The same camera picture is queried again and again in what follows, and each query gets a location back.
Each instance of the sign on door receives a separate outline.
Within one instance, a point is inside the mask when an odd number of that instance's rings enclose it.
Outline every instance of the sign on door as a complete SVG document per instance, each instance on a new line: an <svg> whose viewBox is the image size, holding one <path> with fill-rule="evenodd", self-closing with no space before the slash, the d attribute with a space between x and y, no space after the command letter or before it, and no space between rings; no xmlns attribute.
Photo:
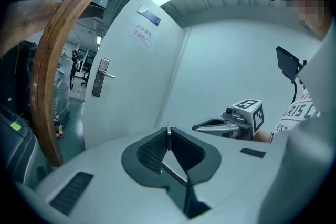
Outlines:
<svg viewBox="0 0 336 224"><path fill-rule="evenodd" d="M141 23L135 23L130 28L129 35L137 41L146 45L146 47L148 47L149 49L152 48L152 42L154 39L153 29L145 27Z"/></svg>

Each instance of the green label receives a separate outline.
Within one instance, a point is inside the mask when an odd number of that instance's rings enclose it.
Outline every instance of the green label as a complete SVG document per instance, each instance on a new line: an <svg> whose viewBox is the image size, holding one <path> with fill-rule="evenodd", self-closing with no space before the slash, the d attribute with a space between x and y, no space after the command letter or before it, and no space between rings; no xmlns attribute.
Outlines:
<svg viewBox="0 0 336 224"><path fill-rule="evenodd" d="M10 125L15 131L18 131L21 129L21 126L18 125L16 122L13 122L11 125Z"/></svg>

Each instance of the floor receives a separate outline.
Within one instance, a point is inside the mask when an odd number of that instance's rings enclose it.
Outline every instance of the floor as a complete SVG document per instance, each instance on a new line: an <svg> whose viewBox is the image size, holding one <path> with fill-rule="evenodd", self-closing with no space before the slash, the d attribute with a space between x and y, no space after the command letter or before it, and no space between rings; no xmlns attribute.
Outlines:
<svg viewBox="0 0 336 224"><path fill-rule="evenodd" d="M73 83L72 83L72 91L70 92L71 99L76 99L78 101L84 102L86 85L81 85L83 82L84 82L84 79L74 77Z"/></svg>
<svg viewBox="0 0 336 224"><path fill-rule="evenodd" d="M85 150L83 136L84 102L70 98L70 118L64 128L64 138L58 141L63 162L66 163Z"/></svg>

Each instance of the person in background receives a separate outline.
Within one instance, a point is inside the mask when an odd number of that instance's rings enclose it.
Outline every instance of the person in background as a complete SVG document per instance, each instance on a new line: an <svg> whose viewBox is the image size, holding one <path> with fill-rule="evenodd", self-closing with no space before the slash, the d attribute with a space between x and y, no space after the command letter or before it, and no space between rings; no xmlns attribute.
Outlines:
<svg viewBox="0 0 336 224"><path fill-rule="evenodd" d="M71 75L70 75L70 91L72 91L72 79L74 77L74 75L76 74L76 64L78 62L78 59L77 59L77 51L76 50L73 50L72 51L72 69L71 69Z"/></svg>
<svg viewBox="0 0 336 224"><path fill-rule="evenodd" d="M299 20L304 21L321 39L326 36L333 18L327 0L286 0L286 5L294 9L299 15ZM269 134L258 131L253 140L271 143L274 136L292 129L297 123L310 118L315 113L316 110L309 92L304 89L296 101L282 115L273 132Z"/></svg>

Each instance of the door lock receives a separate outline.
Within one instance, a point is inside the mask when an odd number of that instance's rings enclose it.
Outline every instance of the door lock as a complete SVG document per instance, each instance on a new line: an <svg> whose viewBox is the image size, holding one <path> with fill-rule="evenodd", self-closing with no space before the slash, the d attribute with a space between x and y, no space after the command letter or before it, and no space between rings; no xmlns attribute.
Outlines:
<svg viewBox="0 0 336 224"><path fill-rule="evenodd" d="M96 74L95 83L93 84L92 95L100 97L101 88L103 87L103 82L105 77L115 79L114 75L106 74L107 67L109 66L110 60L101 58L99 68Z"/></svg>

